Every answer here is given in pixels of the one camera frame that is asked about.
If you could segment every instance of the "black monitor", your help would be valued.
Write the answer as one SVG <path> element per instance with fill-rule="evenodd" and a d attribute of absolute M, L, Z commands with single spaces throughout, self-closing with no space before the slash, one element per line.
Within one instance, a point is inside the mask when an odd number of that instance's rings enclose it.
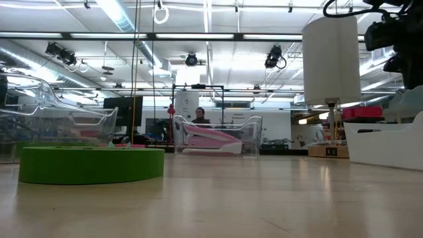
<path fill-rule="evenodd" d="M 132 119 L 134 117 L 134 98 L 120 97 L 104 99 L 103 108 L 113 109 L 119 108 L 116 126 L 132 127 Z M 141 116 L 143 112 L 143 97 L 135 98 L 135 121 L 134 126 L 141 126 Z"/>

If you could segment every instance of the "clear acrylic enclosure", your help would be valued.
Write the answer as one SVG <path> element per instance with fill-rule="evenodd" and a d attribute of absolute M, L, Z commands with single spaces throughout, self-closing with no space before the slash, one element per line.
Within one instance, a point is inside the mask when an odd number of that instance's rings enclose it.
<path fill-rule="evenodd" d="M 242 124 L 194 124 L 173 117 L 174 151 L 196 155 L 252 155 L 260 151 L 262 117 Z"/>
<path fill-rule="evenodd" d="M 42 79 L 14 73 L 0 73 L 0 77 L 1 90 L 5 91 L 7 78 L 7 97 L 17 102 L 0 104 L 0 163 L 17 163 L 20 149 L 29 145 L 84 146 L 112 141 L 117 108 L 109 113 L 88 110 L 61 102 Z"/>

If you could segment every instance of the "wooden block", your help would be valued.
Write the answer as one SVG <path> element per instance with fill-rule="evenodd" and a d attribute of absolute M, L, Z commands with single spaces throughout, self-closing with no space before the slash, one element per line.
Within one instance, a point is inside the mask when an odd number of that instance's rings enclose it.
<path fill-rule="evenodd" d="M 349 159 L 350 154 L 347 146 L 340 145 L 315 145 L 309 147 L 310 157 L 323 157 L 323 158 L 338 158 Z"/>

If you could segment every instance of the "laminate floor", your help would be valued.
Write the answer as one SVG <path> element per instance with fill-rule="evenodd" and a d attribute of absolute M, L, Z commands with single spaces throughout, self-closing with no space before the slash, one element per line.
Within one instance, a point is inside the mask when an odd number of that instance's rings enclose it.
<path fill-rule="evenodd" d="M 18 182 L 0 165 L 0 237 L 423 237 L 423 173 L 343 159 L 167 155 L 163 178 Z"/>

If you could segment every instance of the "ceiling duct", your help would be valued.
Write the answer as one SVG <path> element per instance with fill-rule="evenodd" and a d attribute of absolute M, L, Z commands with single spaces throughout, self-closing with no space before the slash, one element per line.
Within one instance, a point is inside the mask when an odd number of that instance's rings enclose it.
<path fill-rule="evenodd" d="M 135 26 L 121 0 L 96 0 L 96 2 L 122 32 L 135 32 Z M 153 54 L 146 42 L 136 42 L 135 46 L 144 55 L 150 65 L 162 68 L 163 60 Z"/>
<path fill-rule="evenodd" d="M 28 49 L 12 43 L 8 40 L 0 40 L 0 55 L 2 58 L 8 58 L 13 65 L 5 65 L 8 68 L 18 68 L 19 71 L 33 77 L 41 78 L 49 84 L 57 84 L 62 87 L 100 87 L 96 83 L 79 76 L 76 73 L 69 72 L 63 66 L 52 61 L 46 62 L 38 54 L 28 51 Z M 120 97 L 113 92 L 103 92 L 108 97 Z"/>

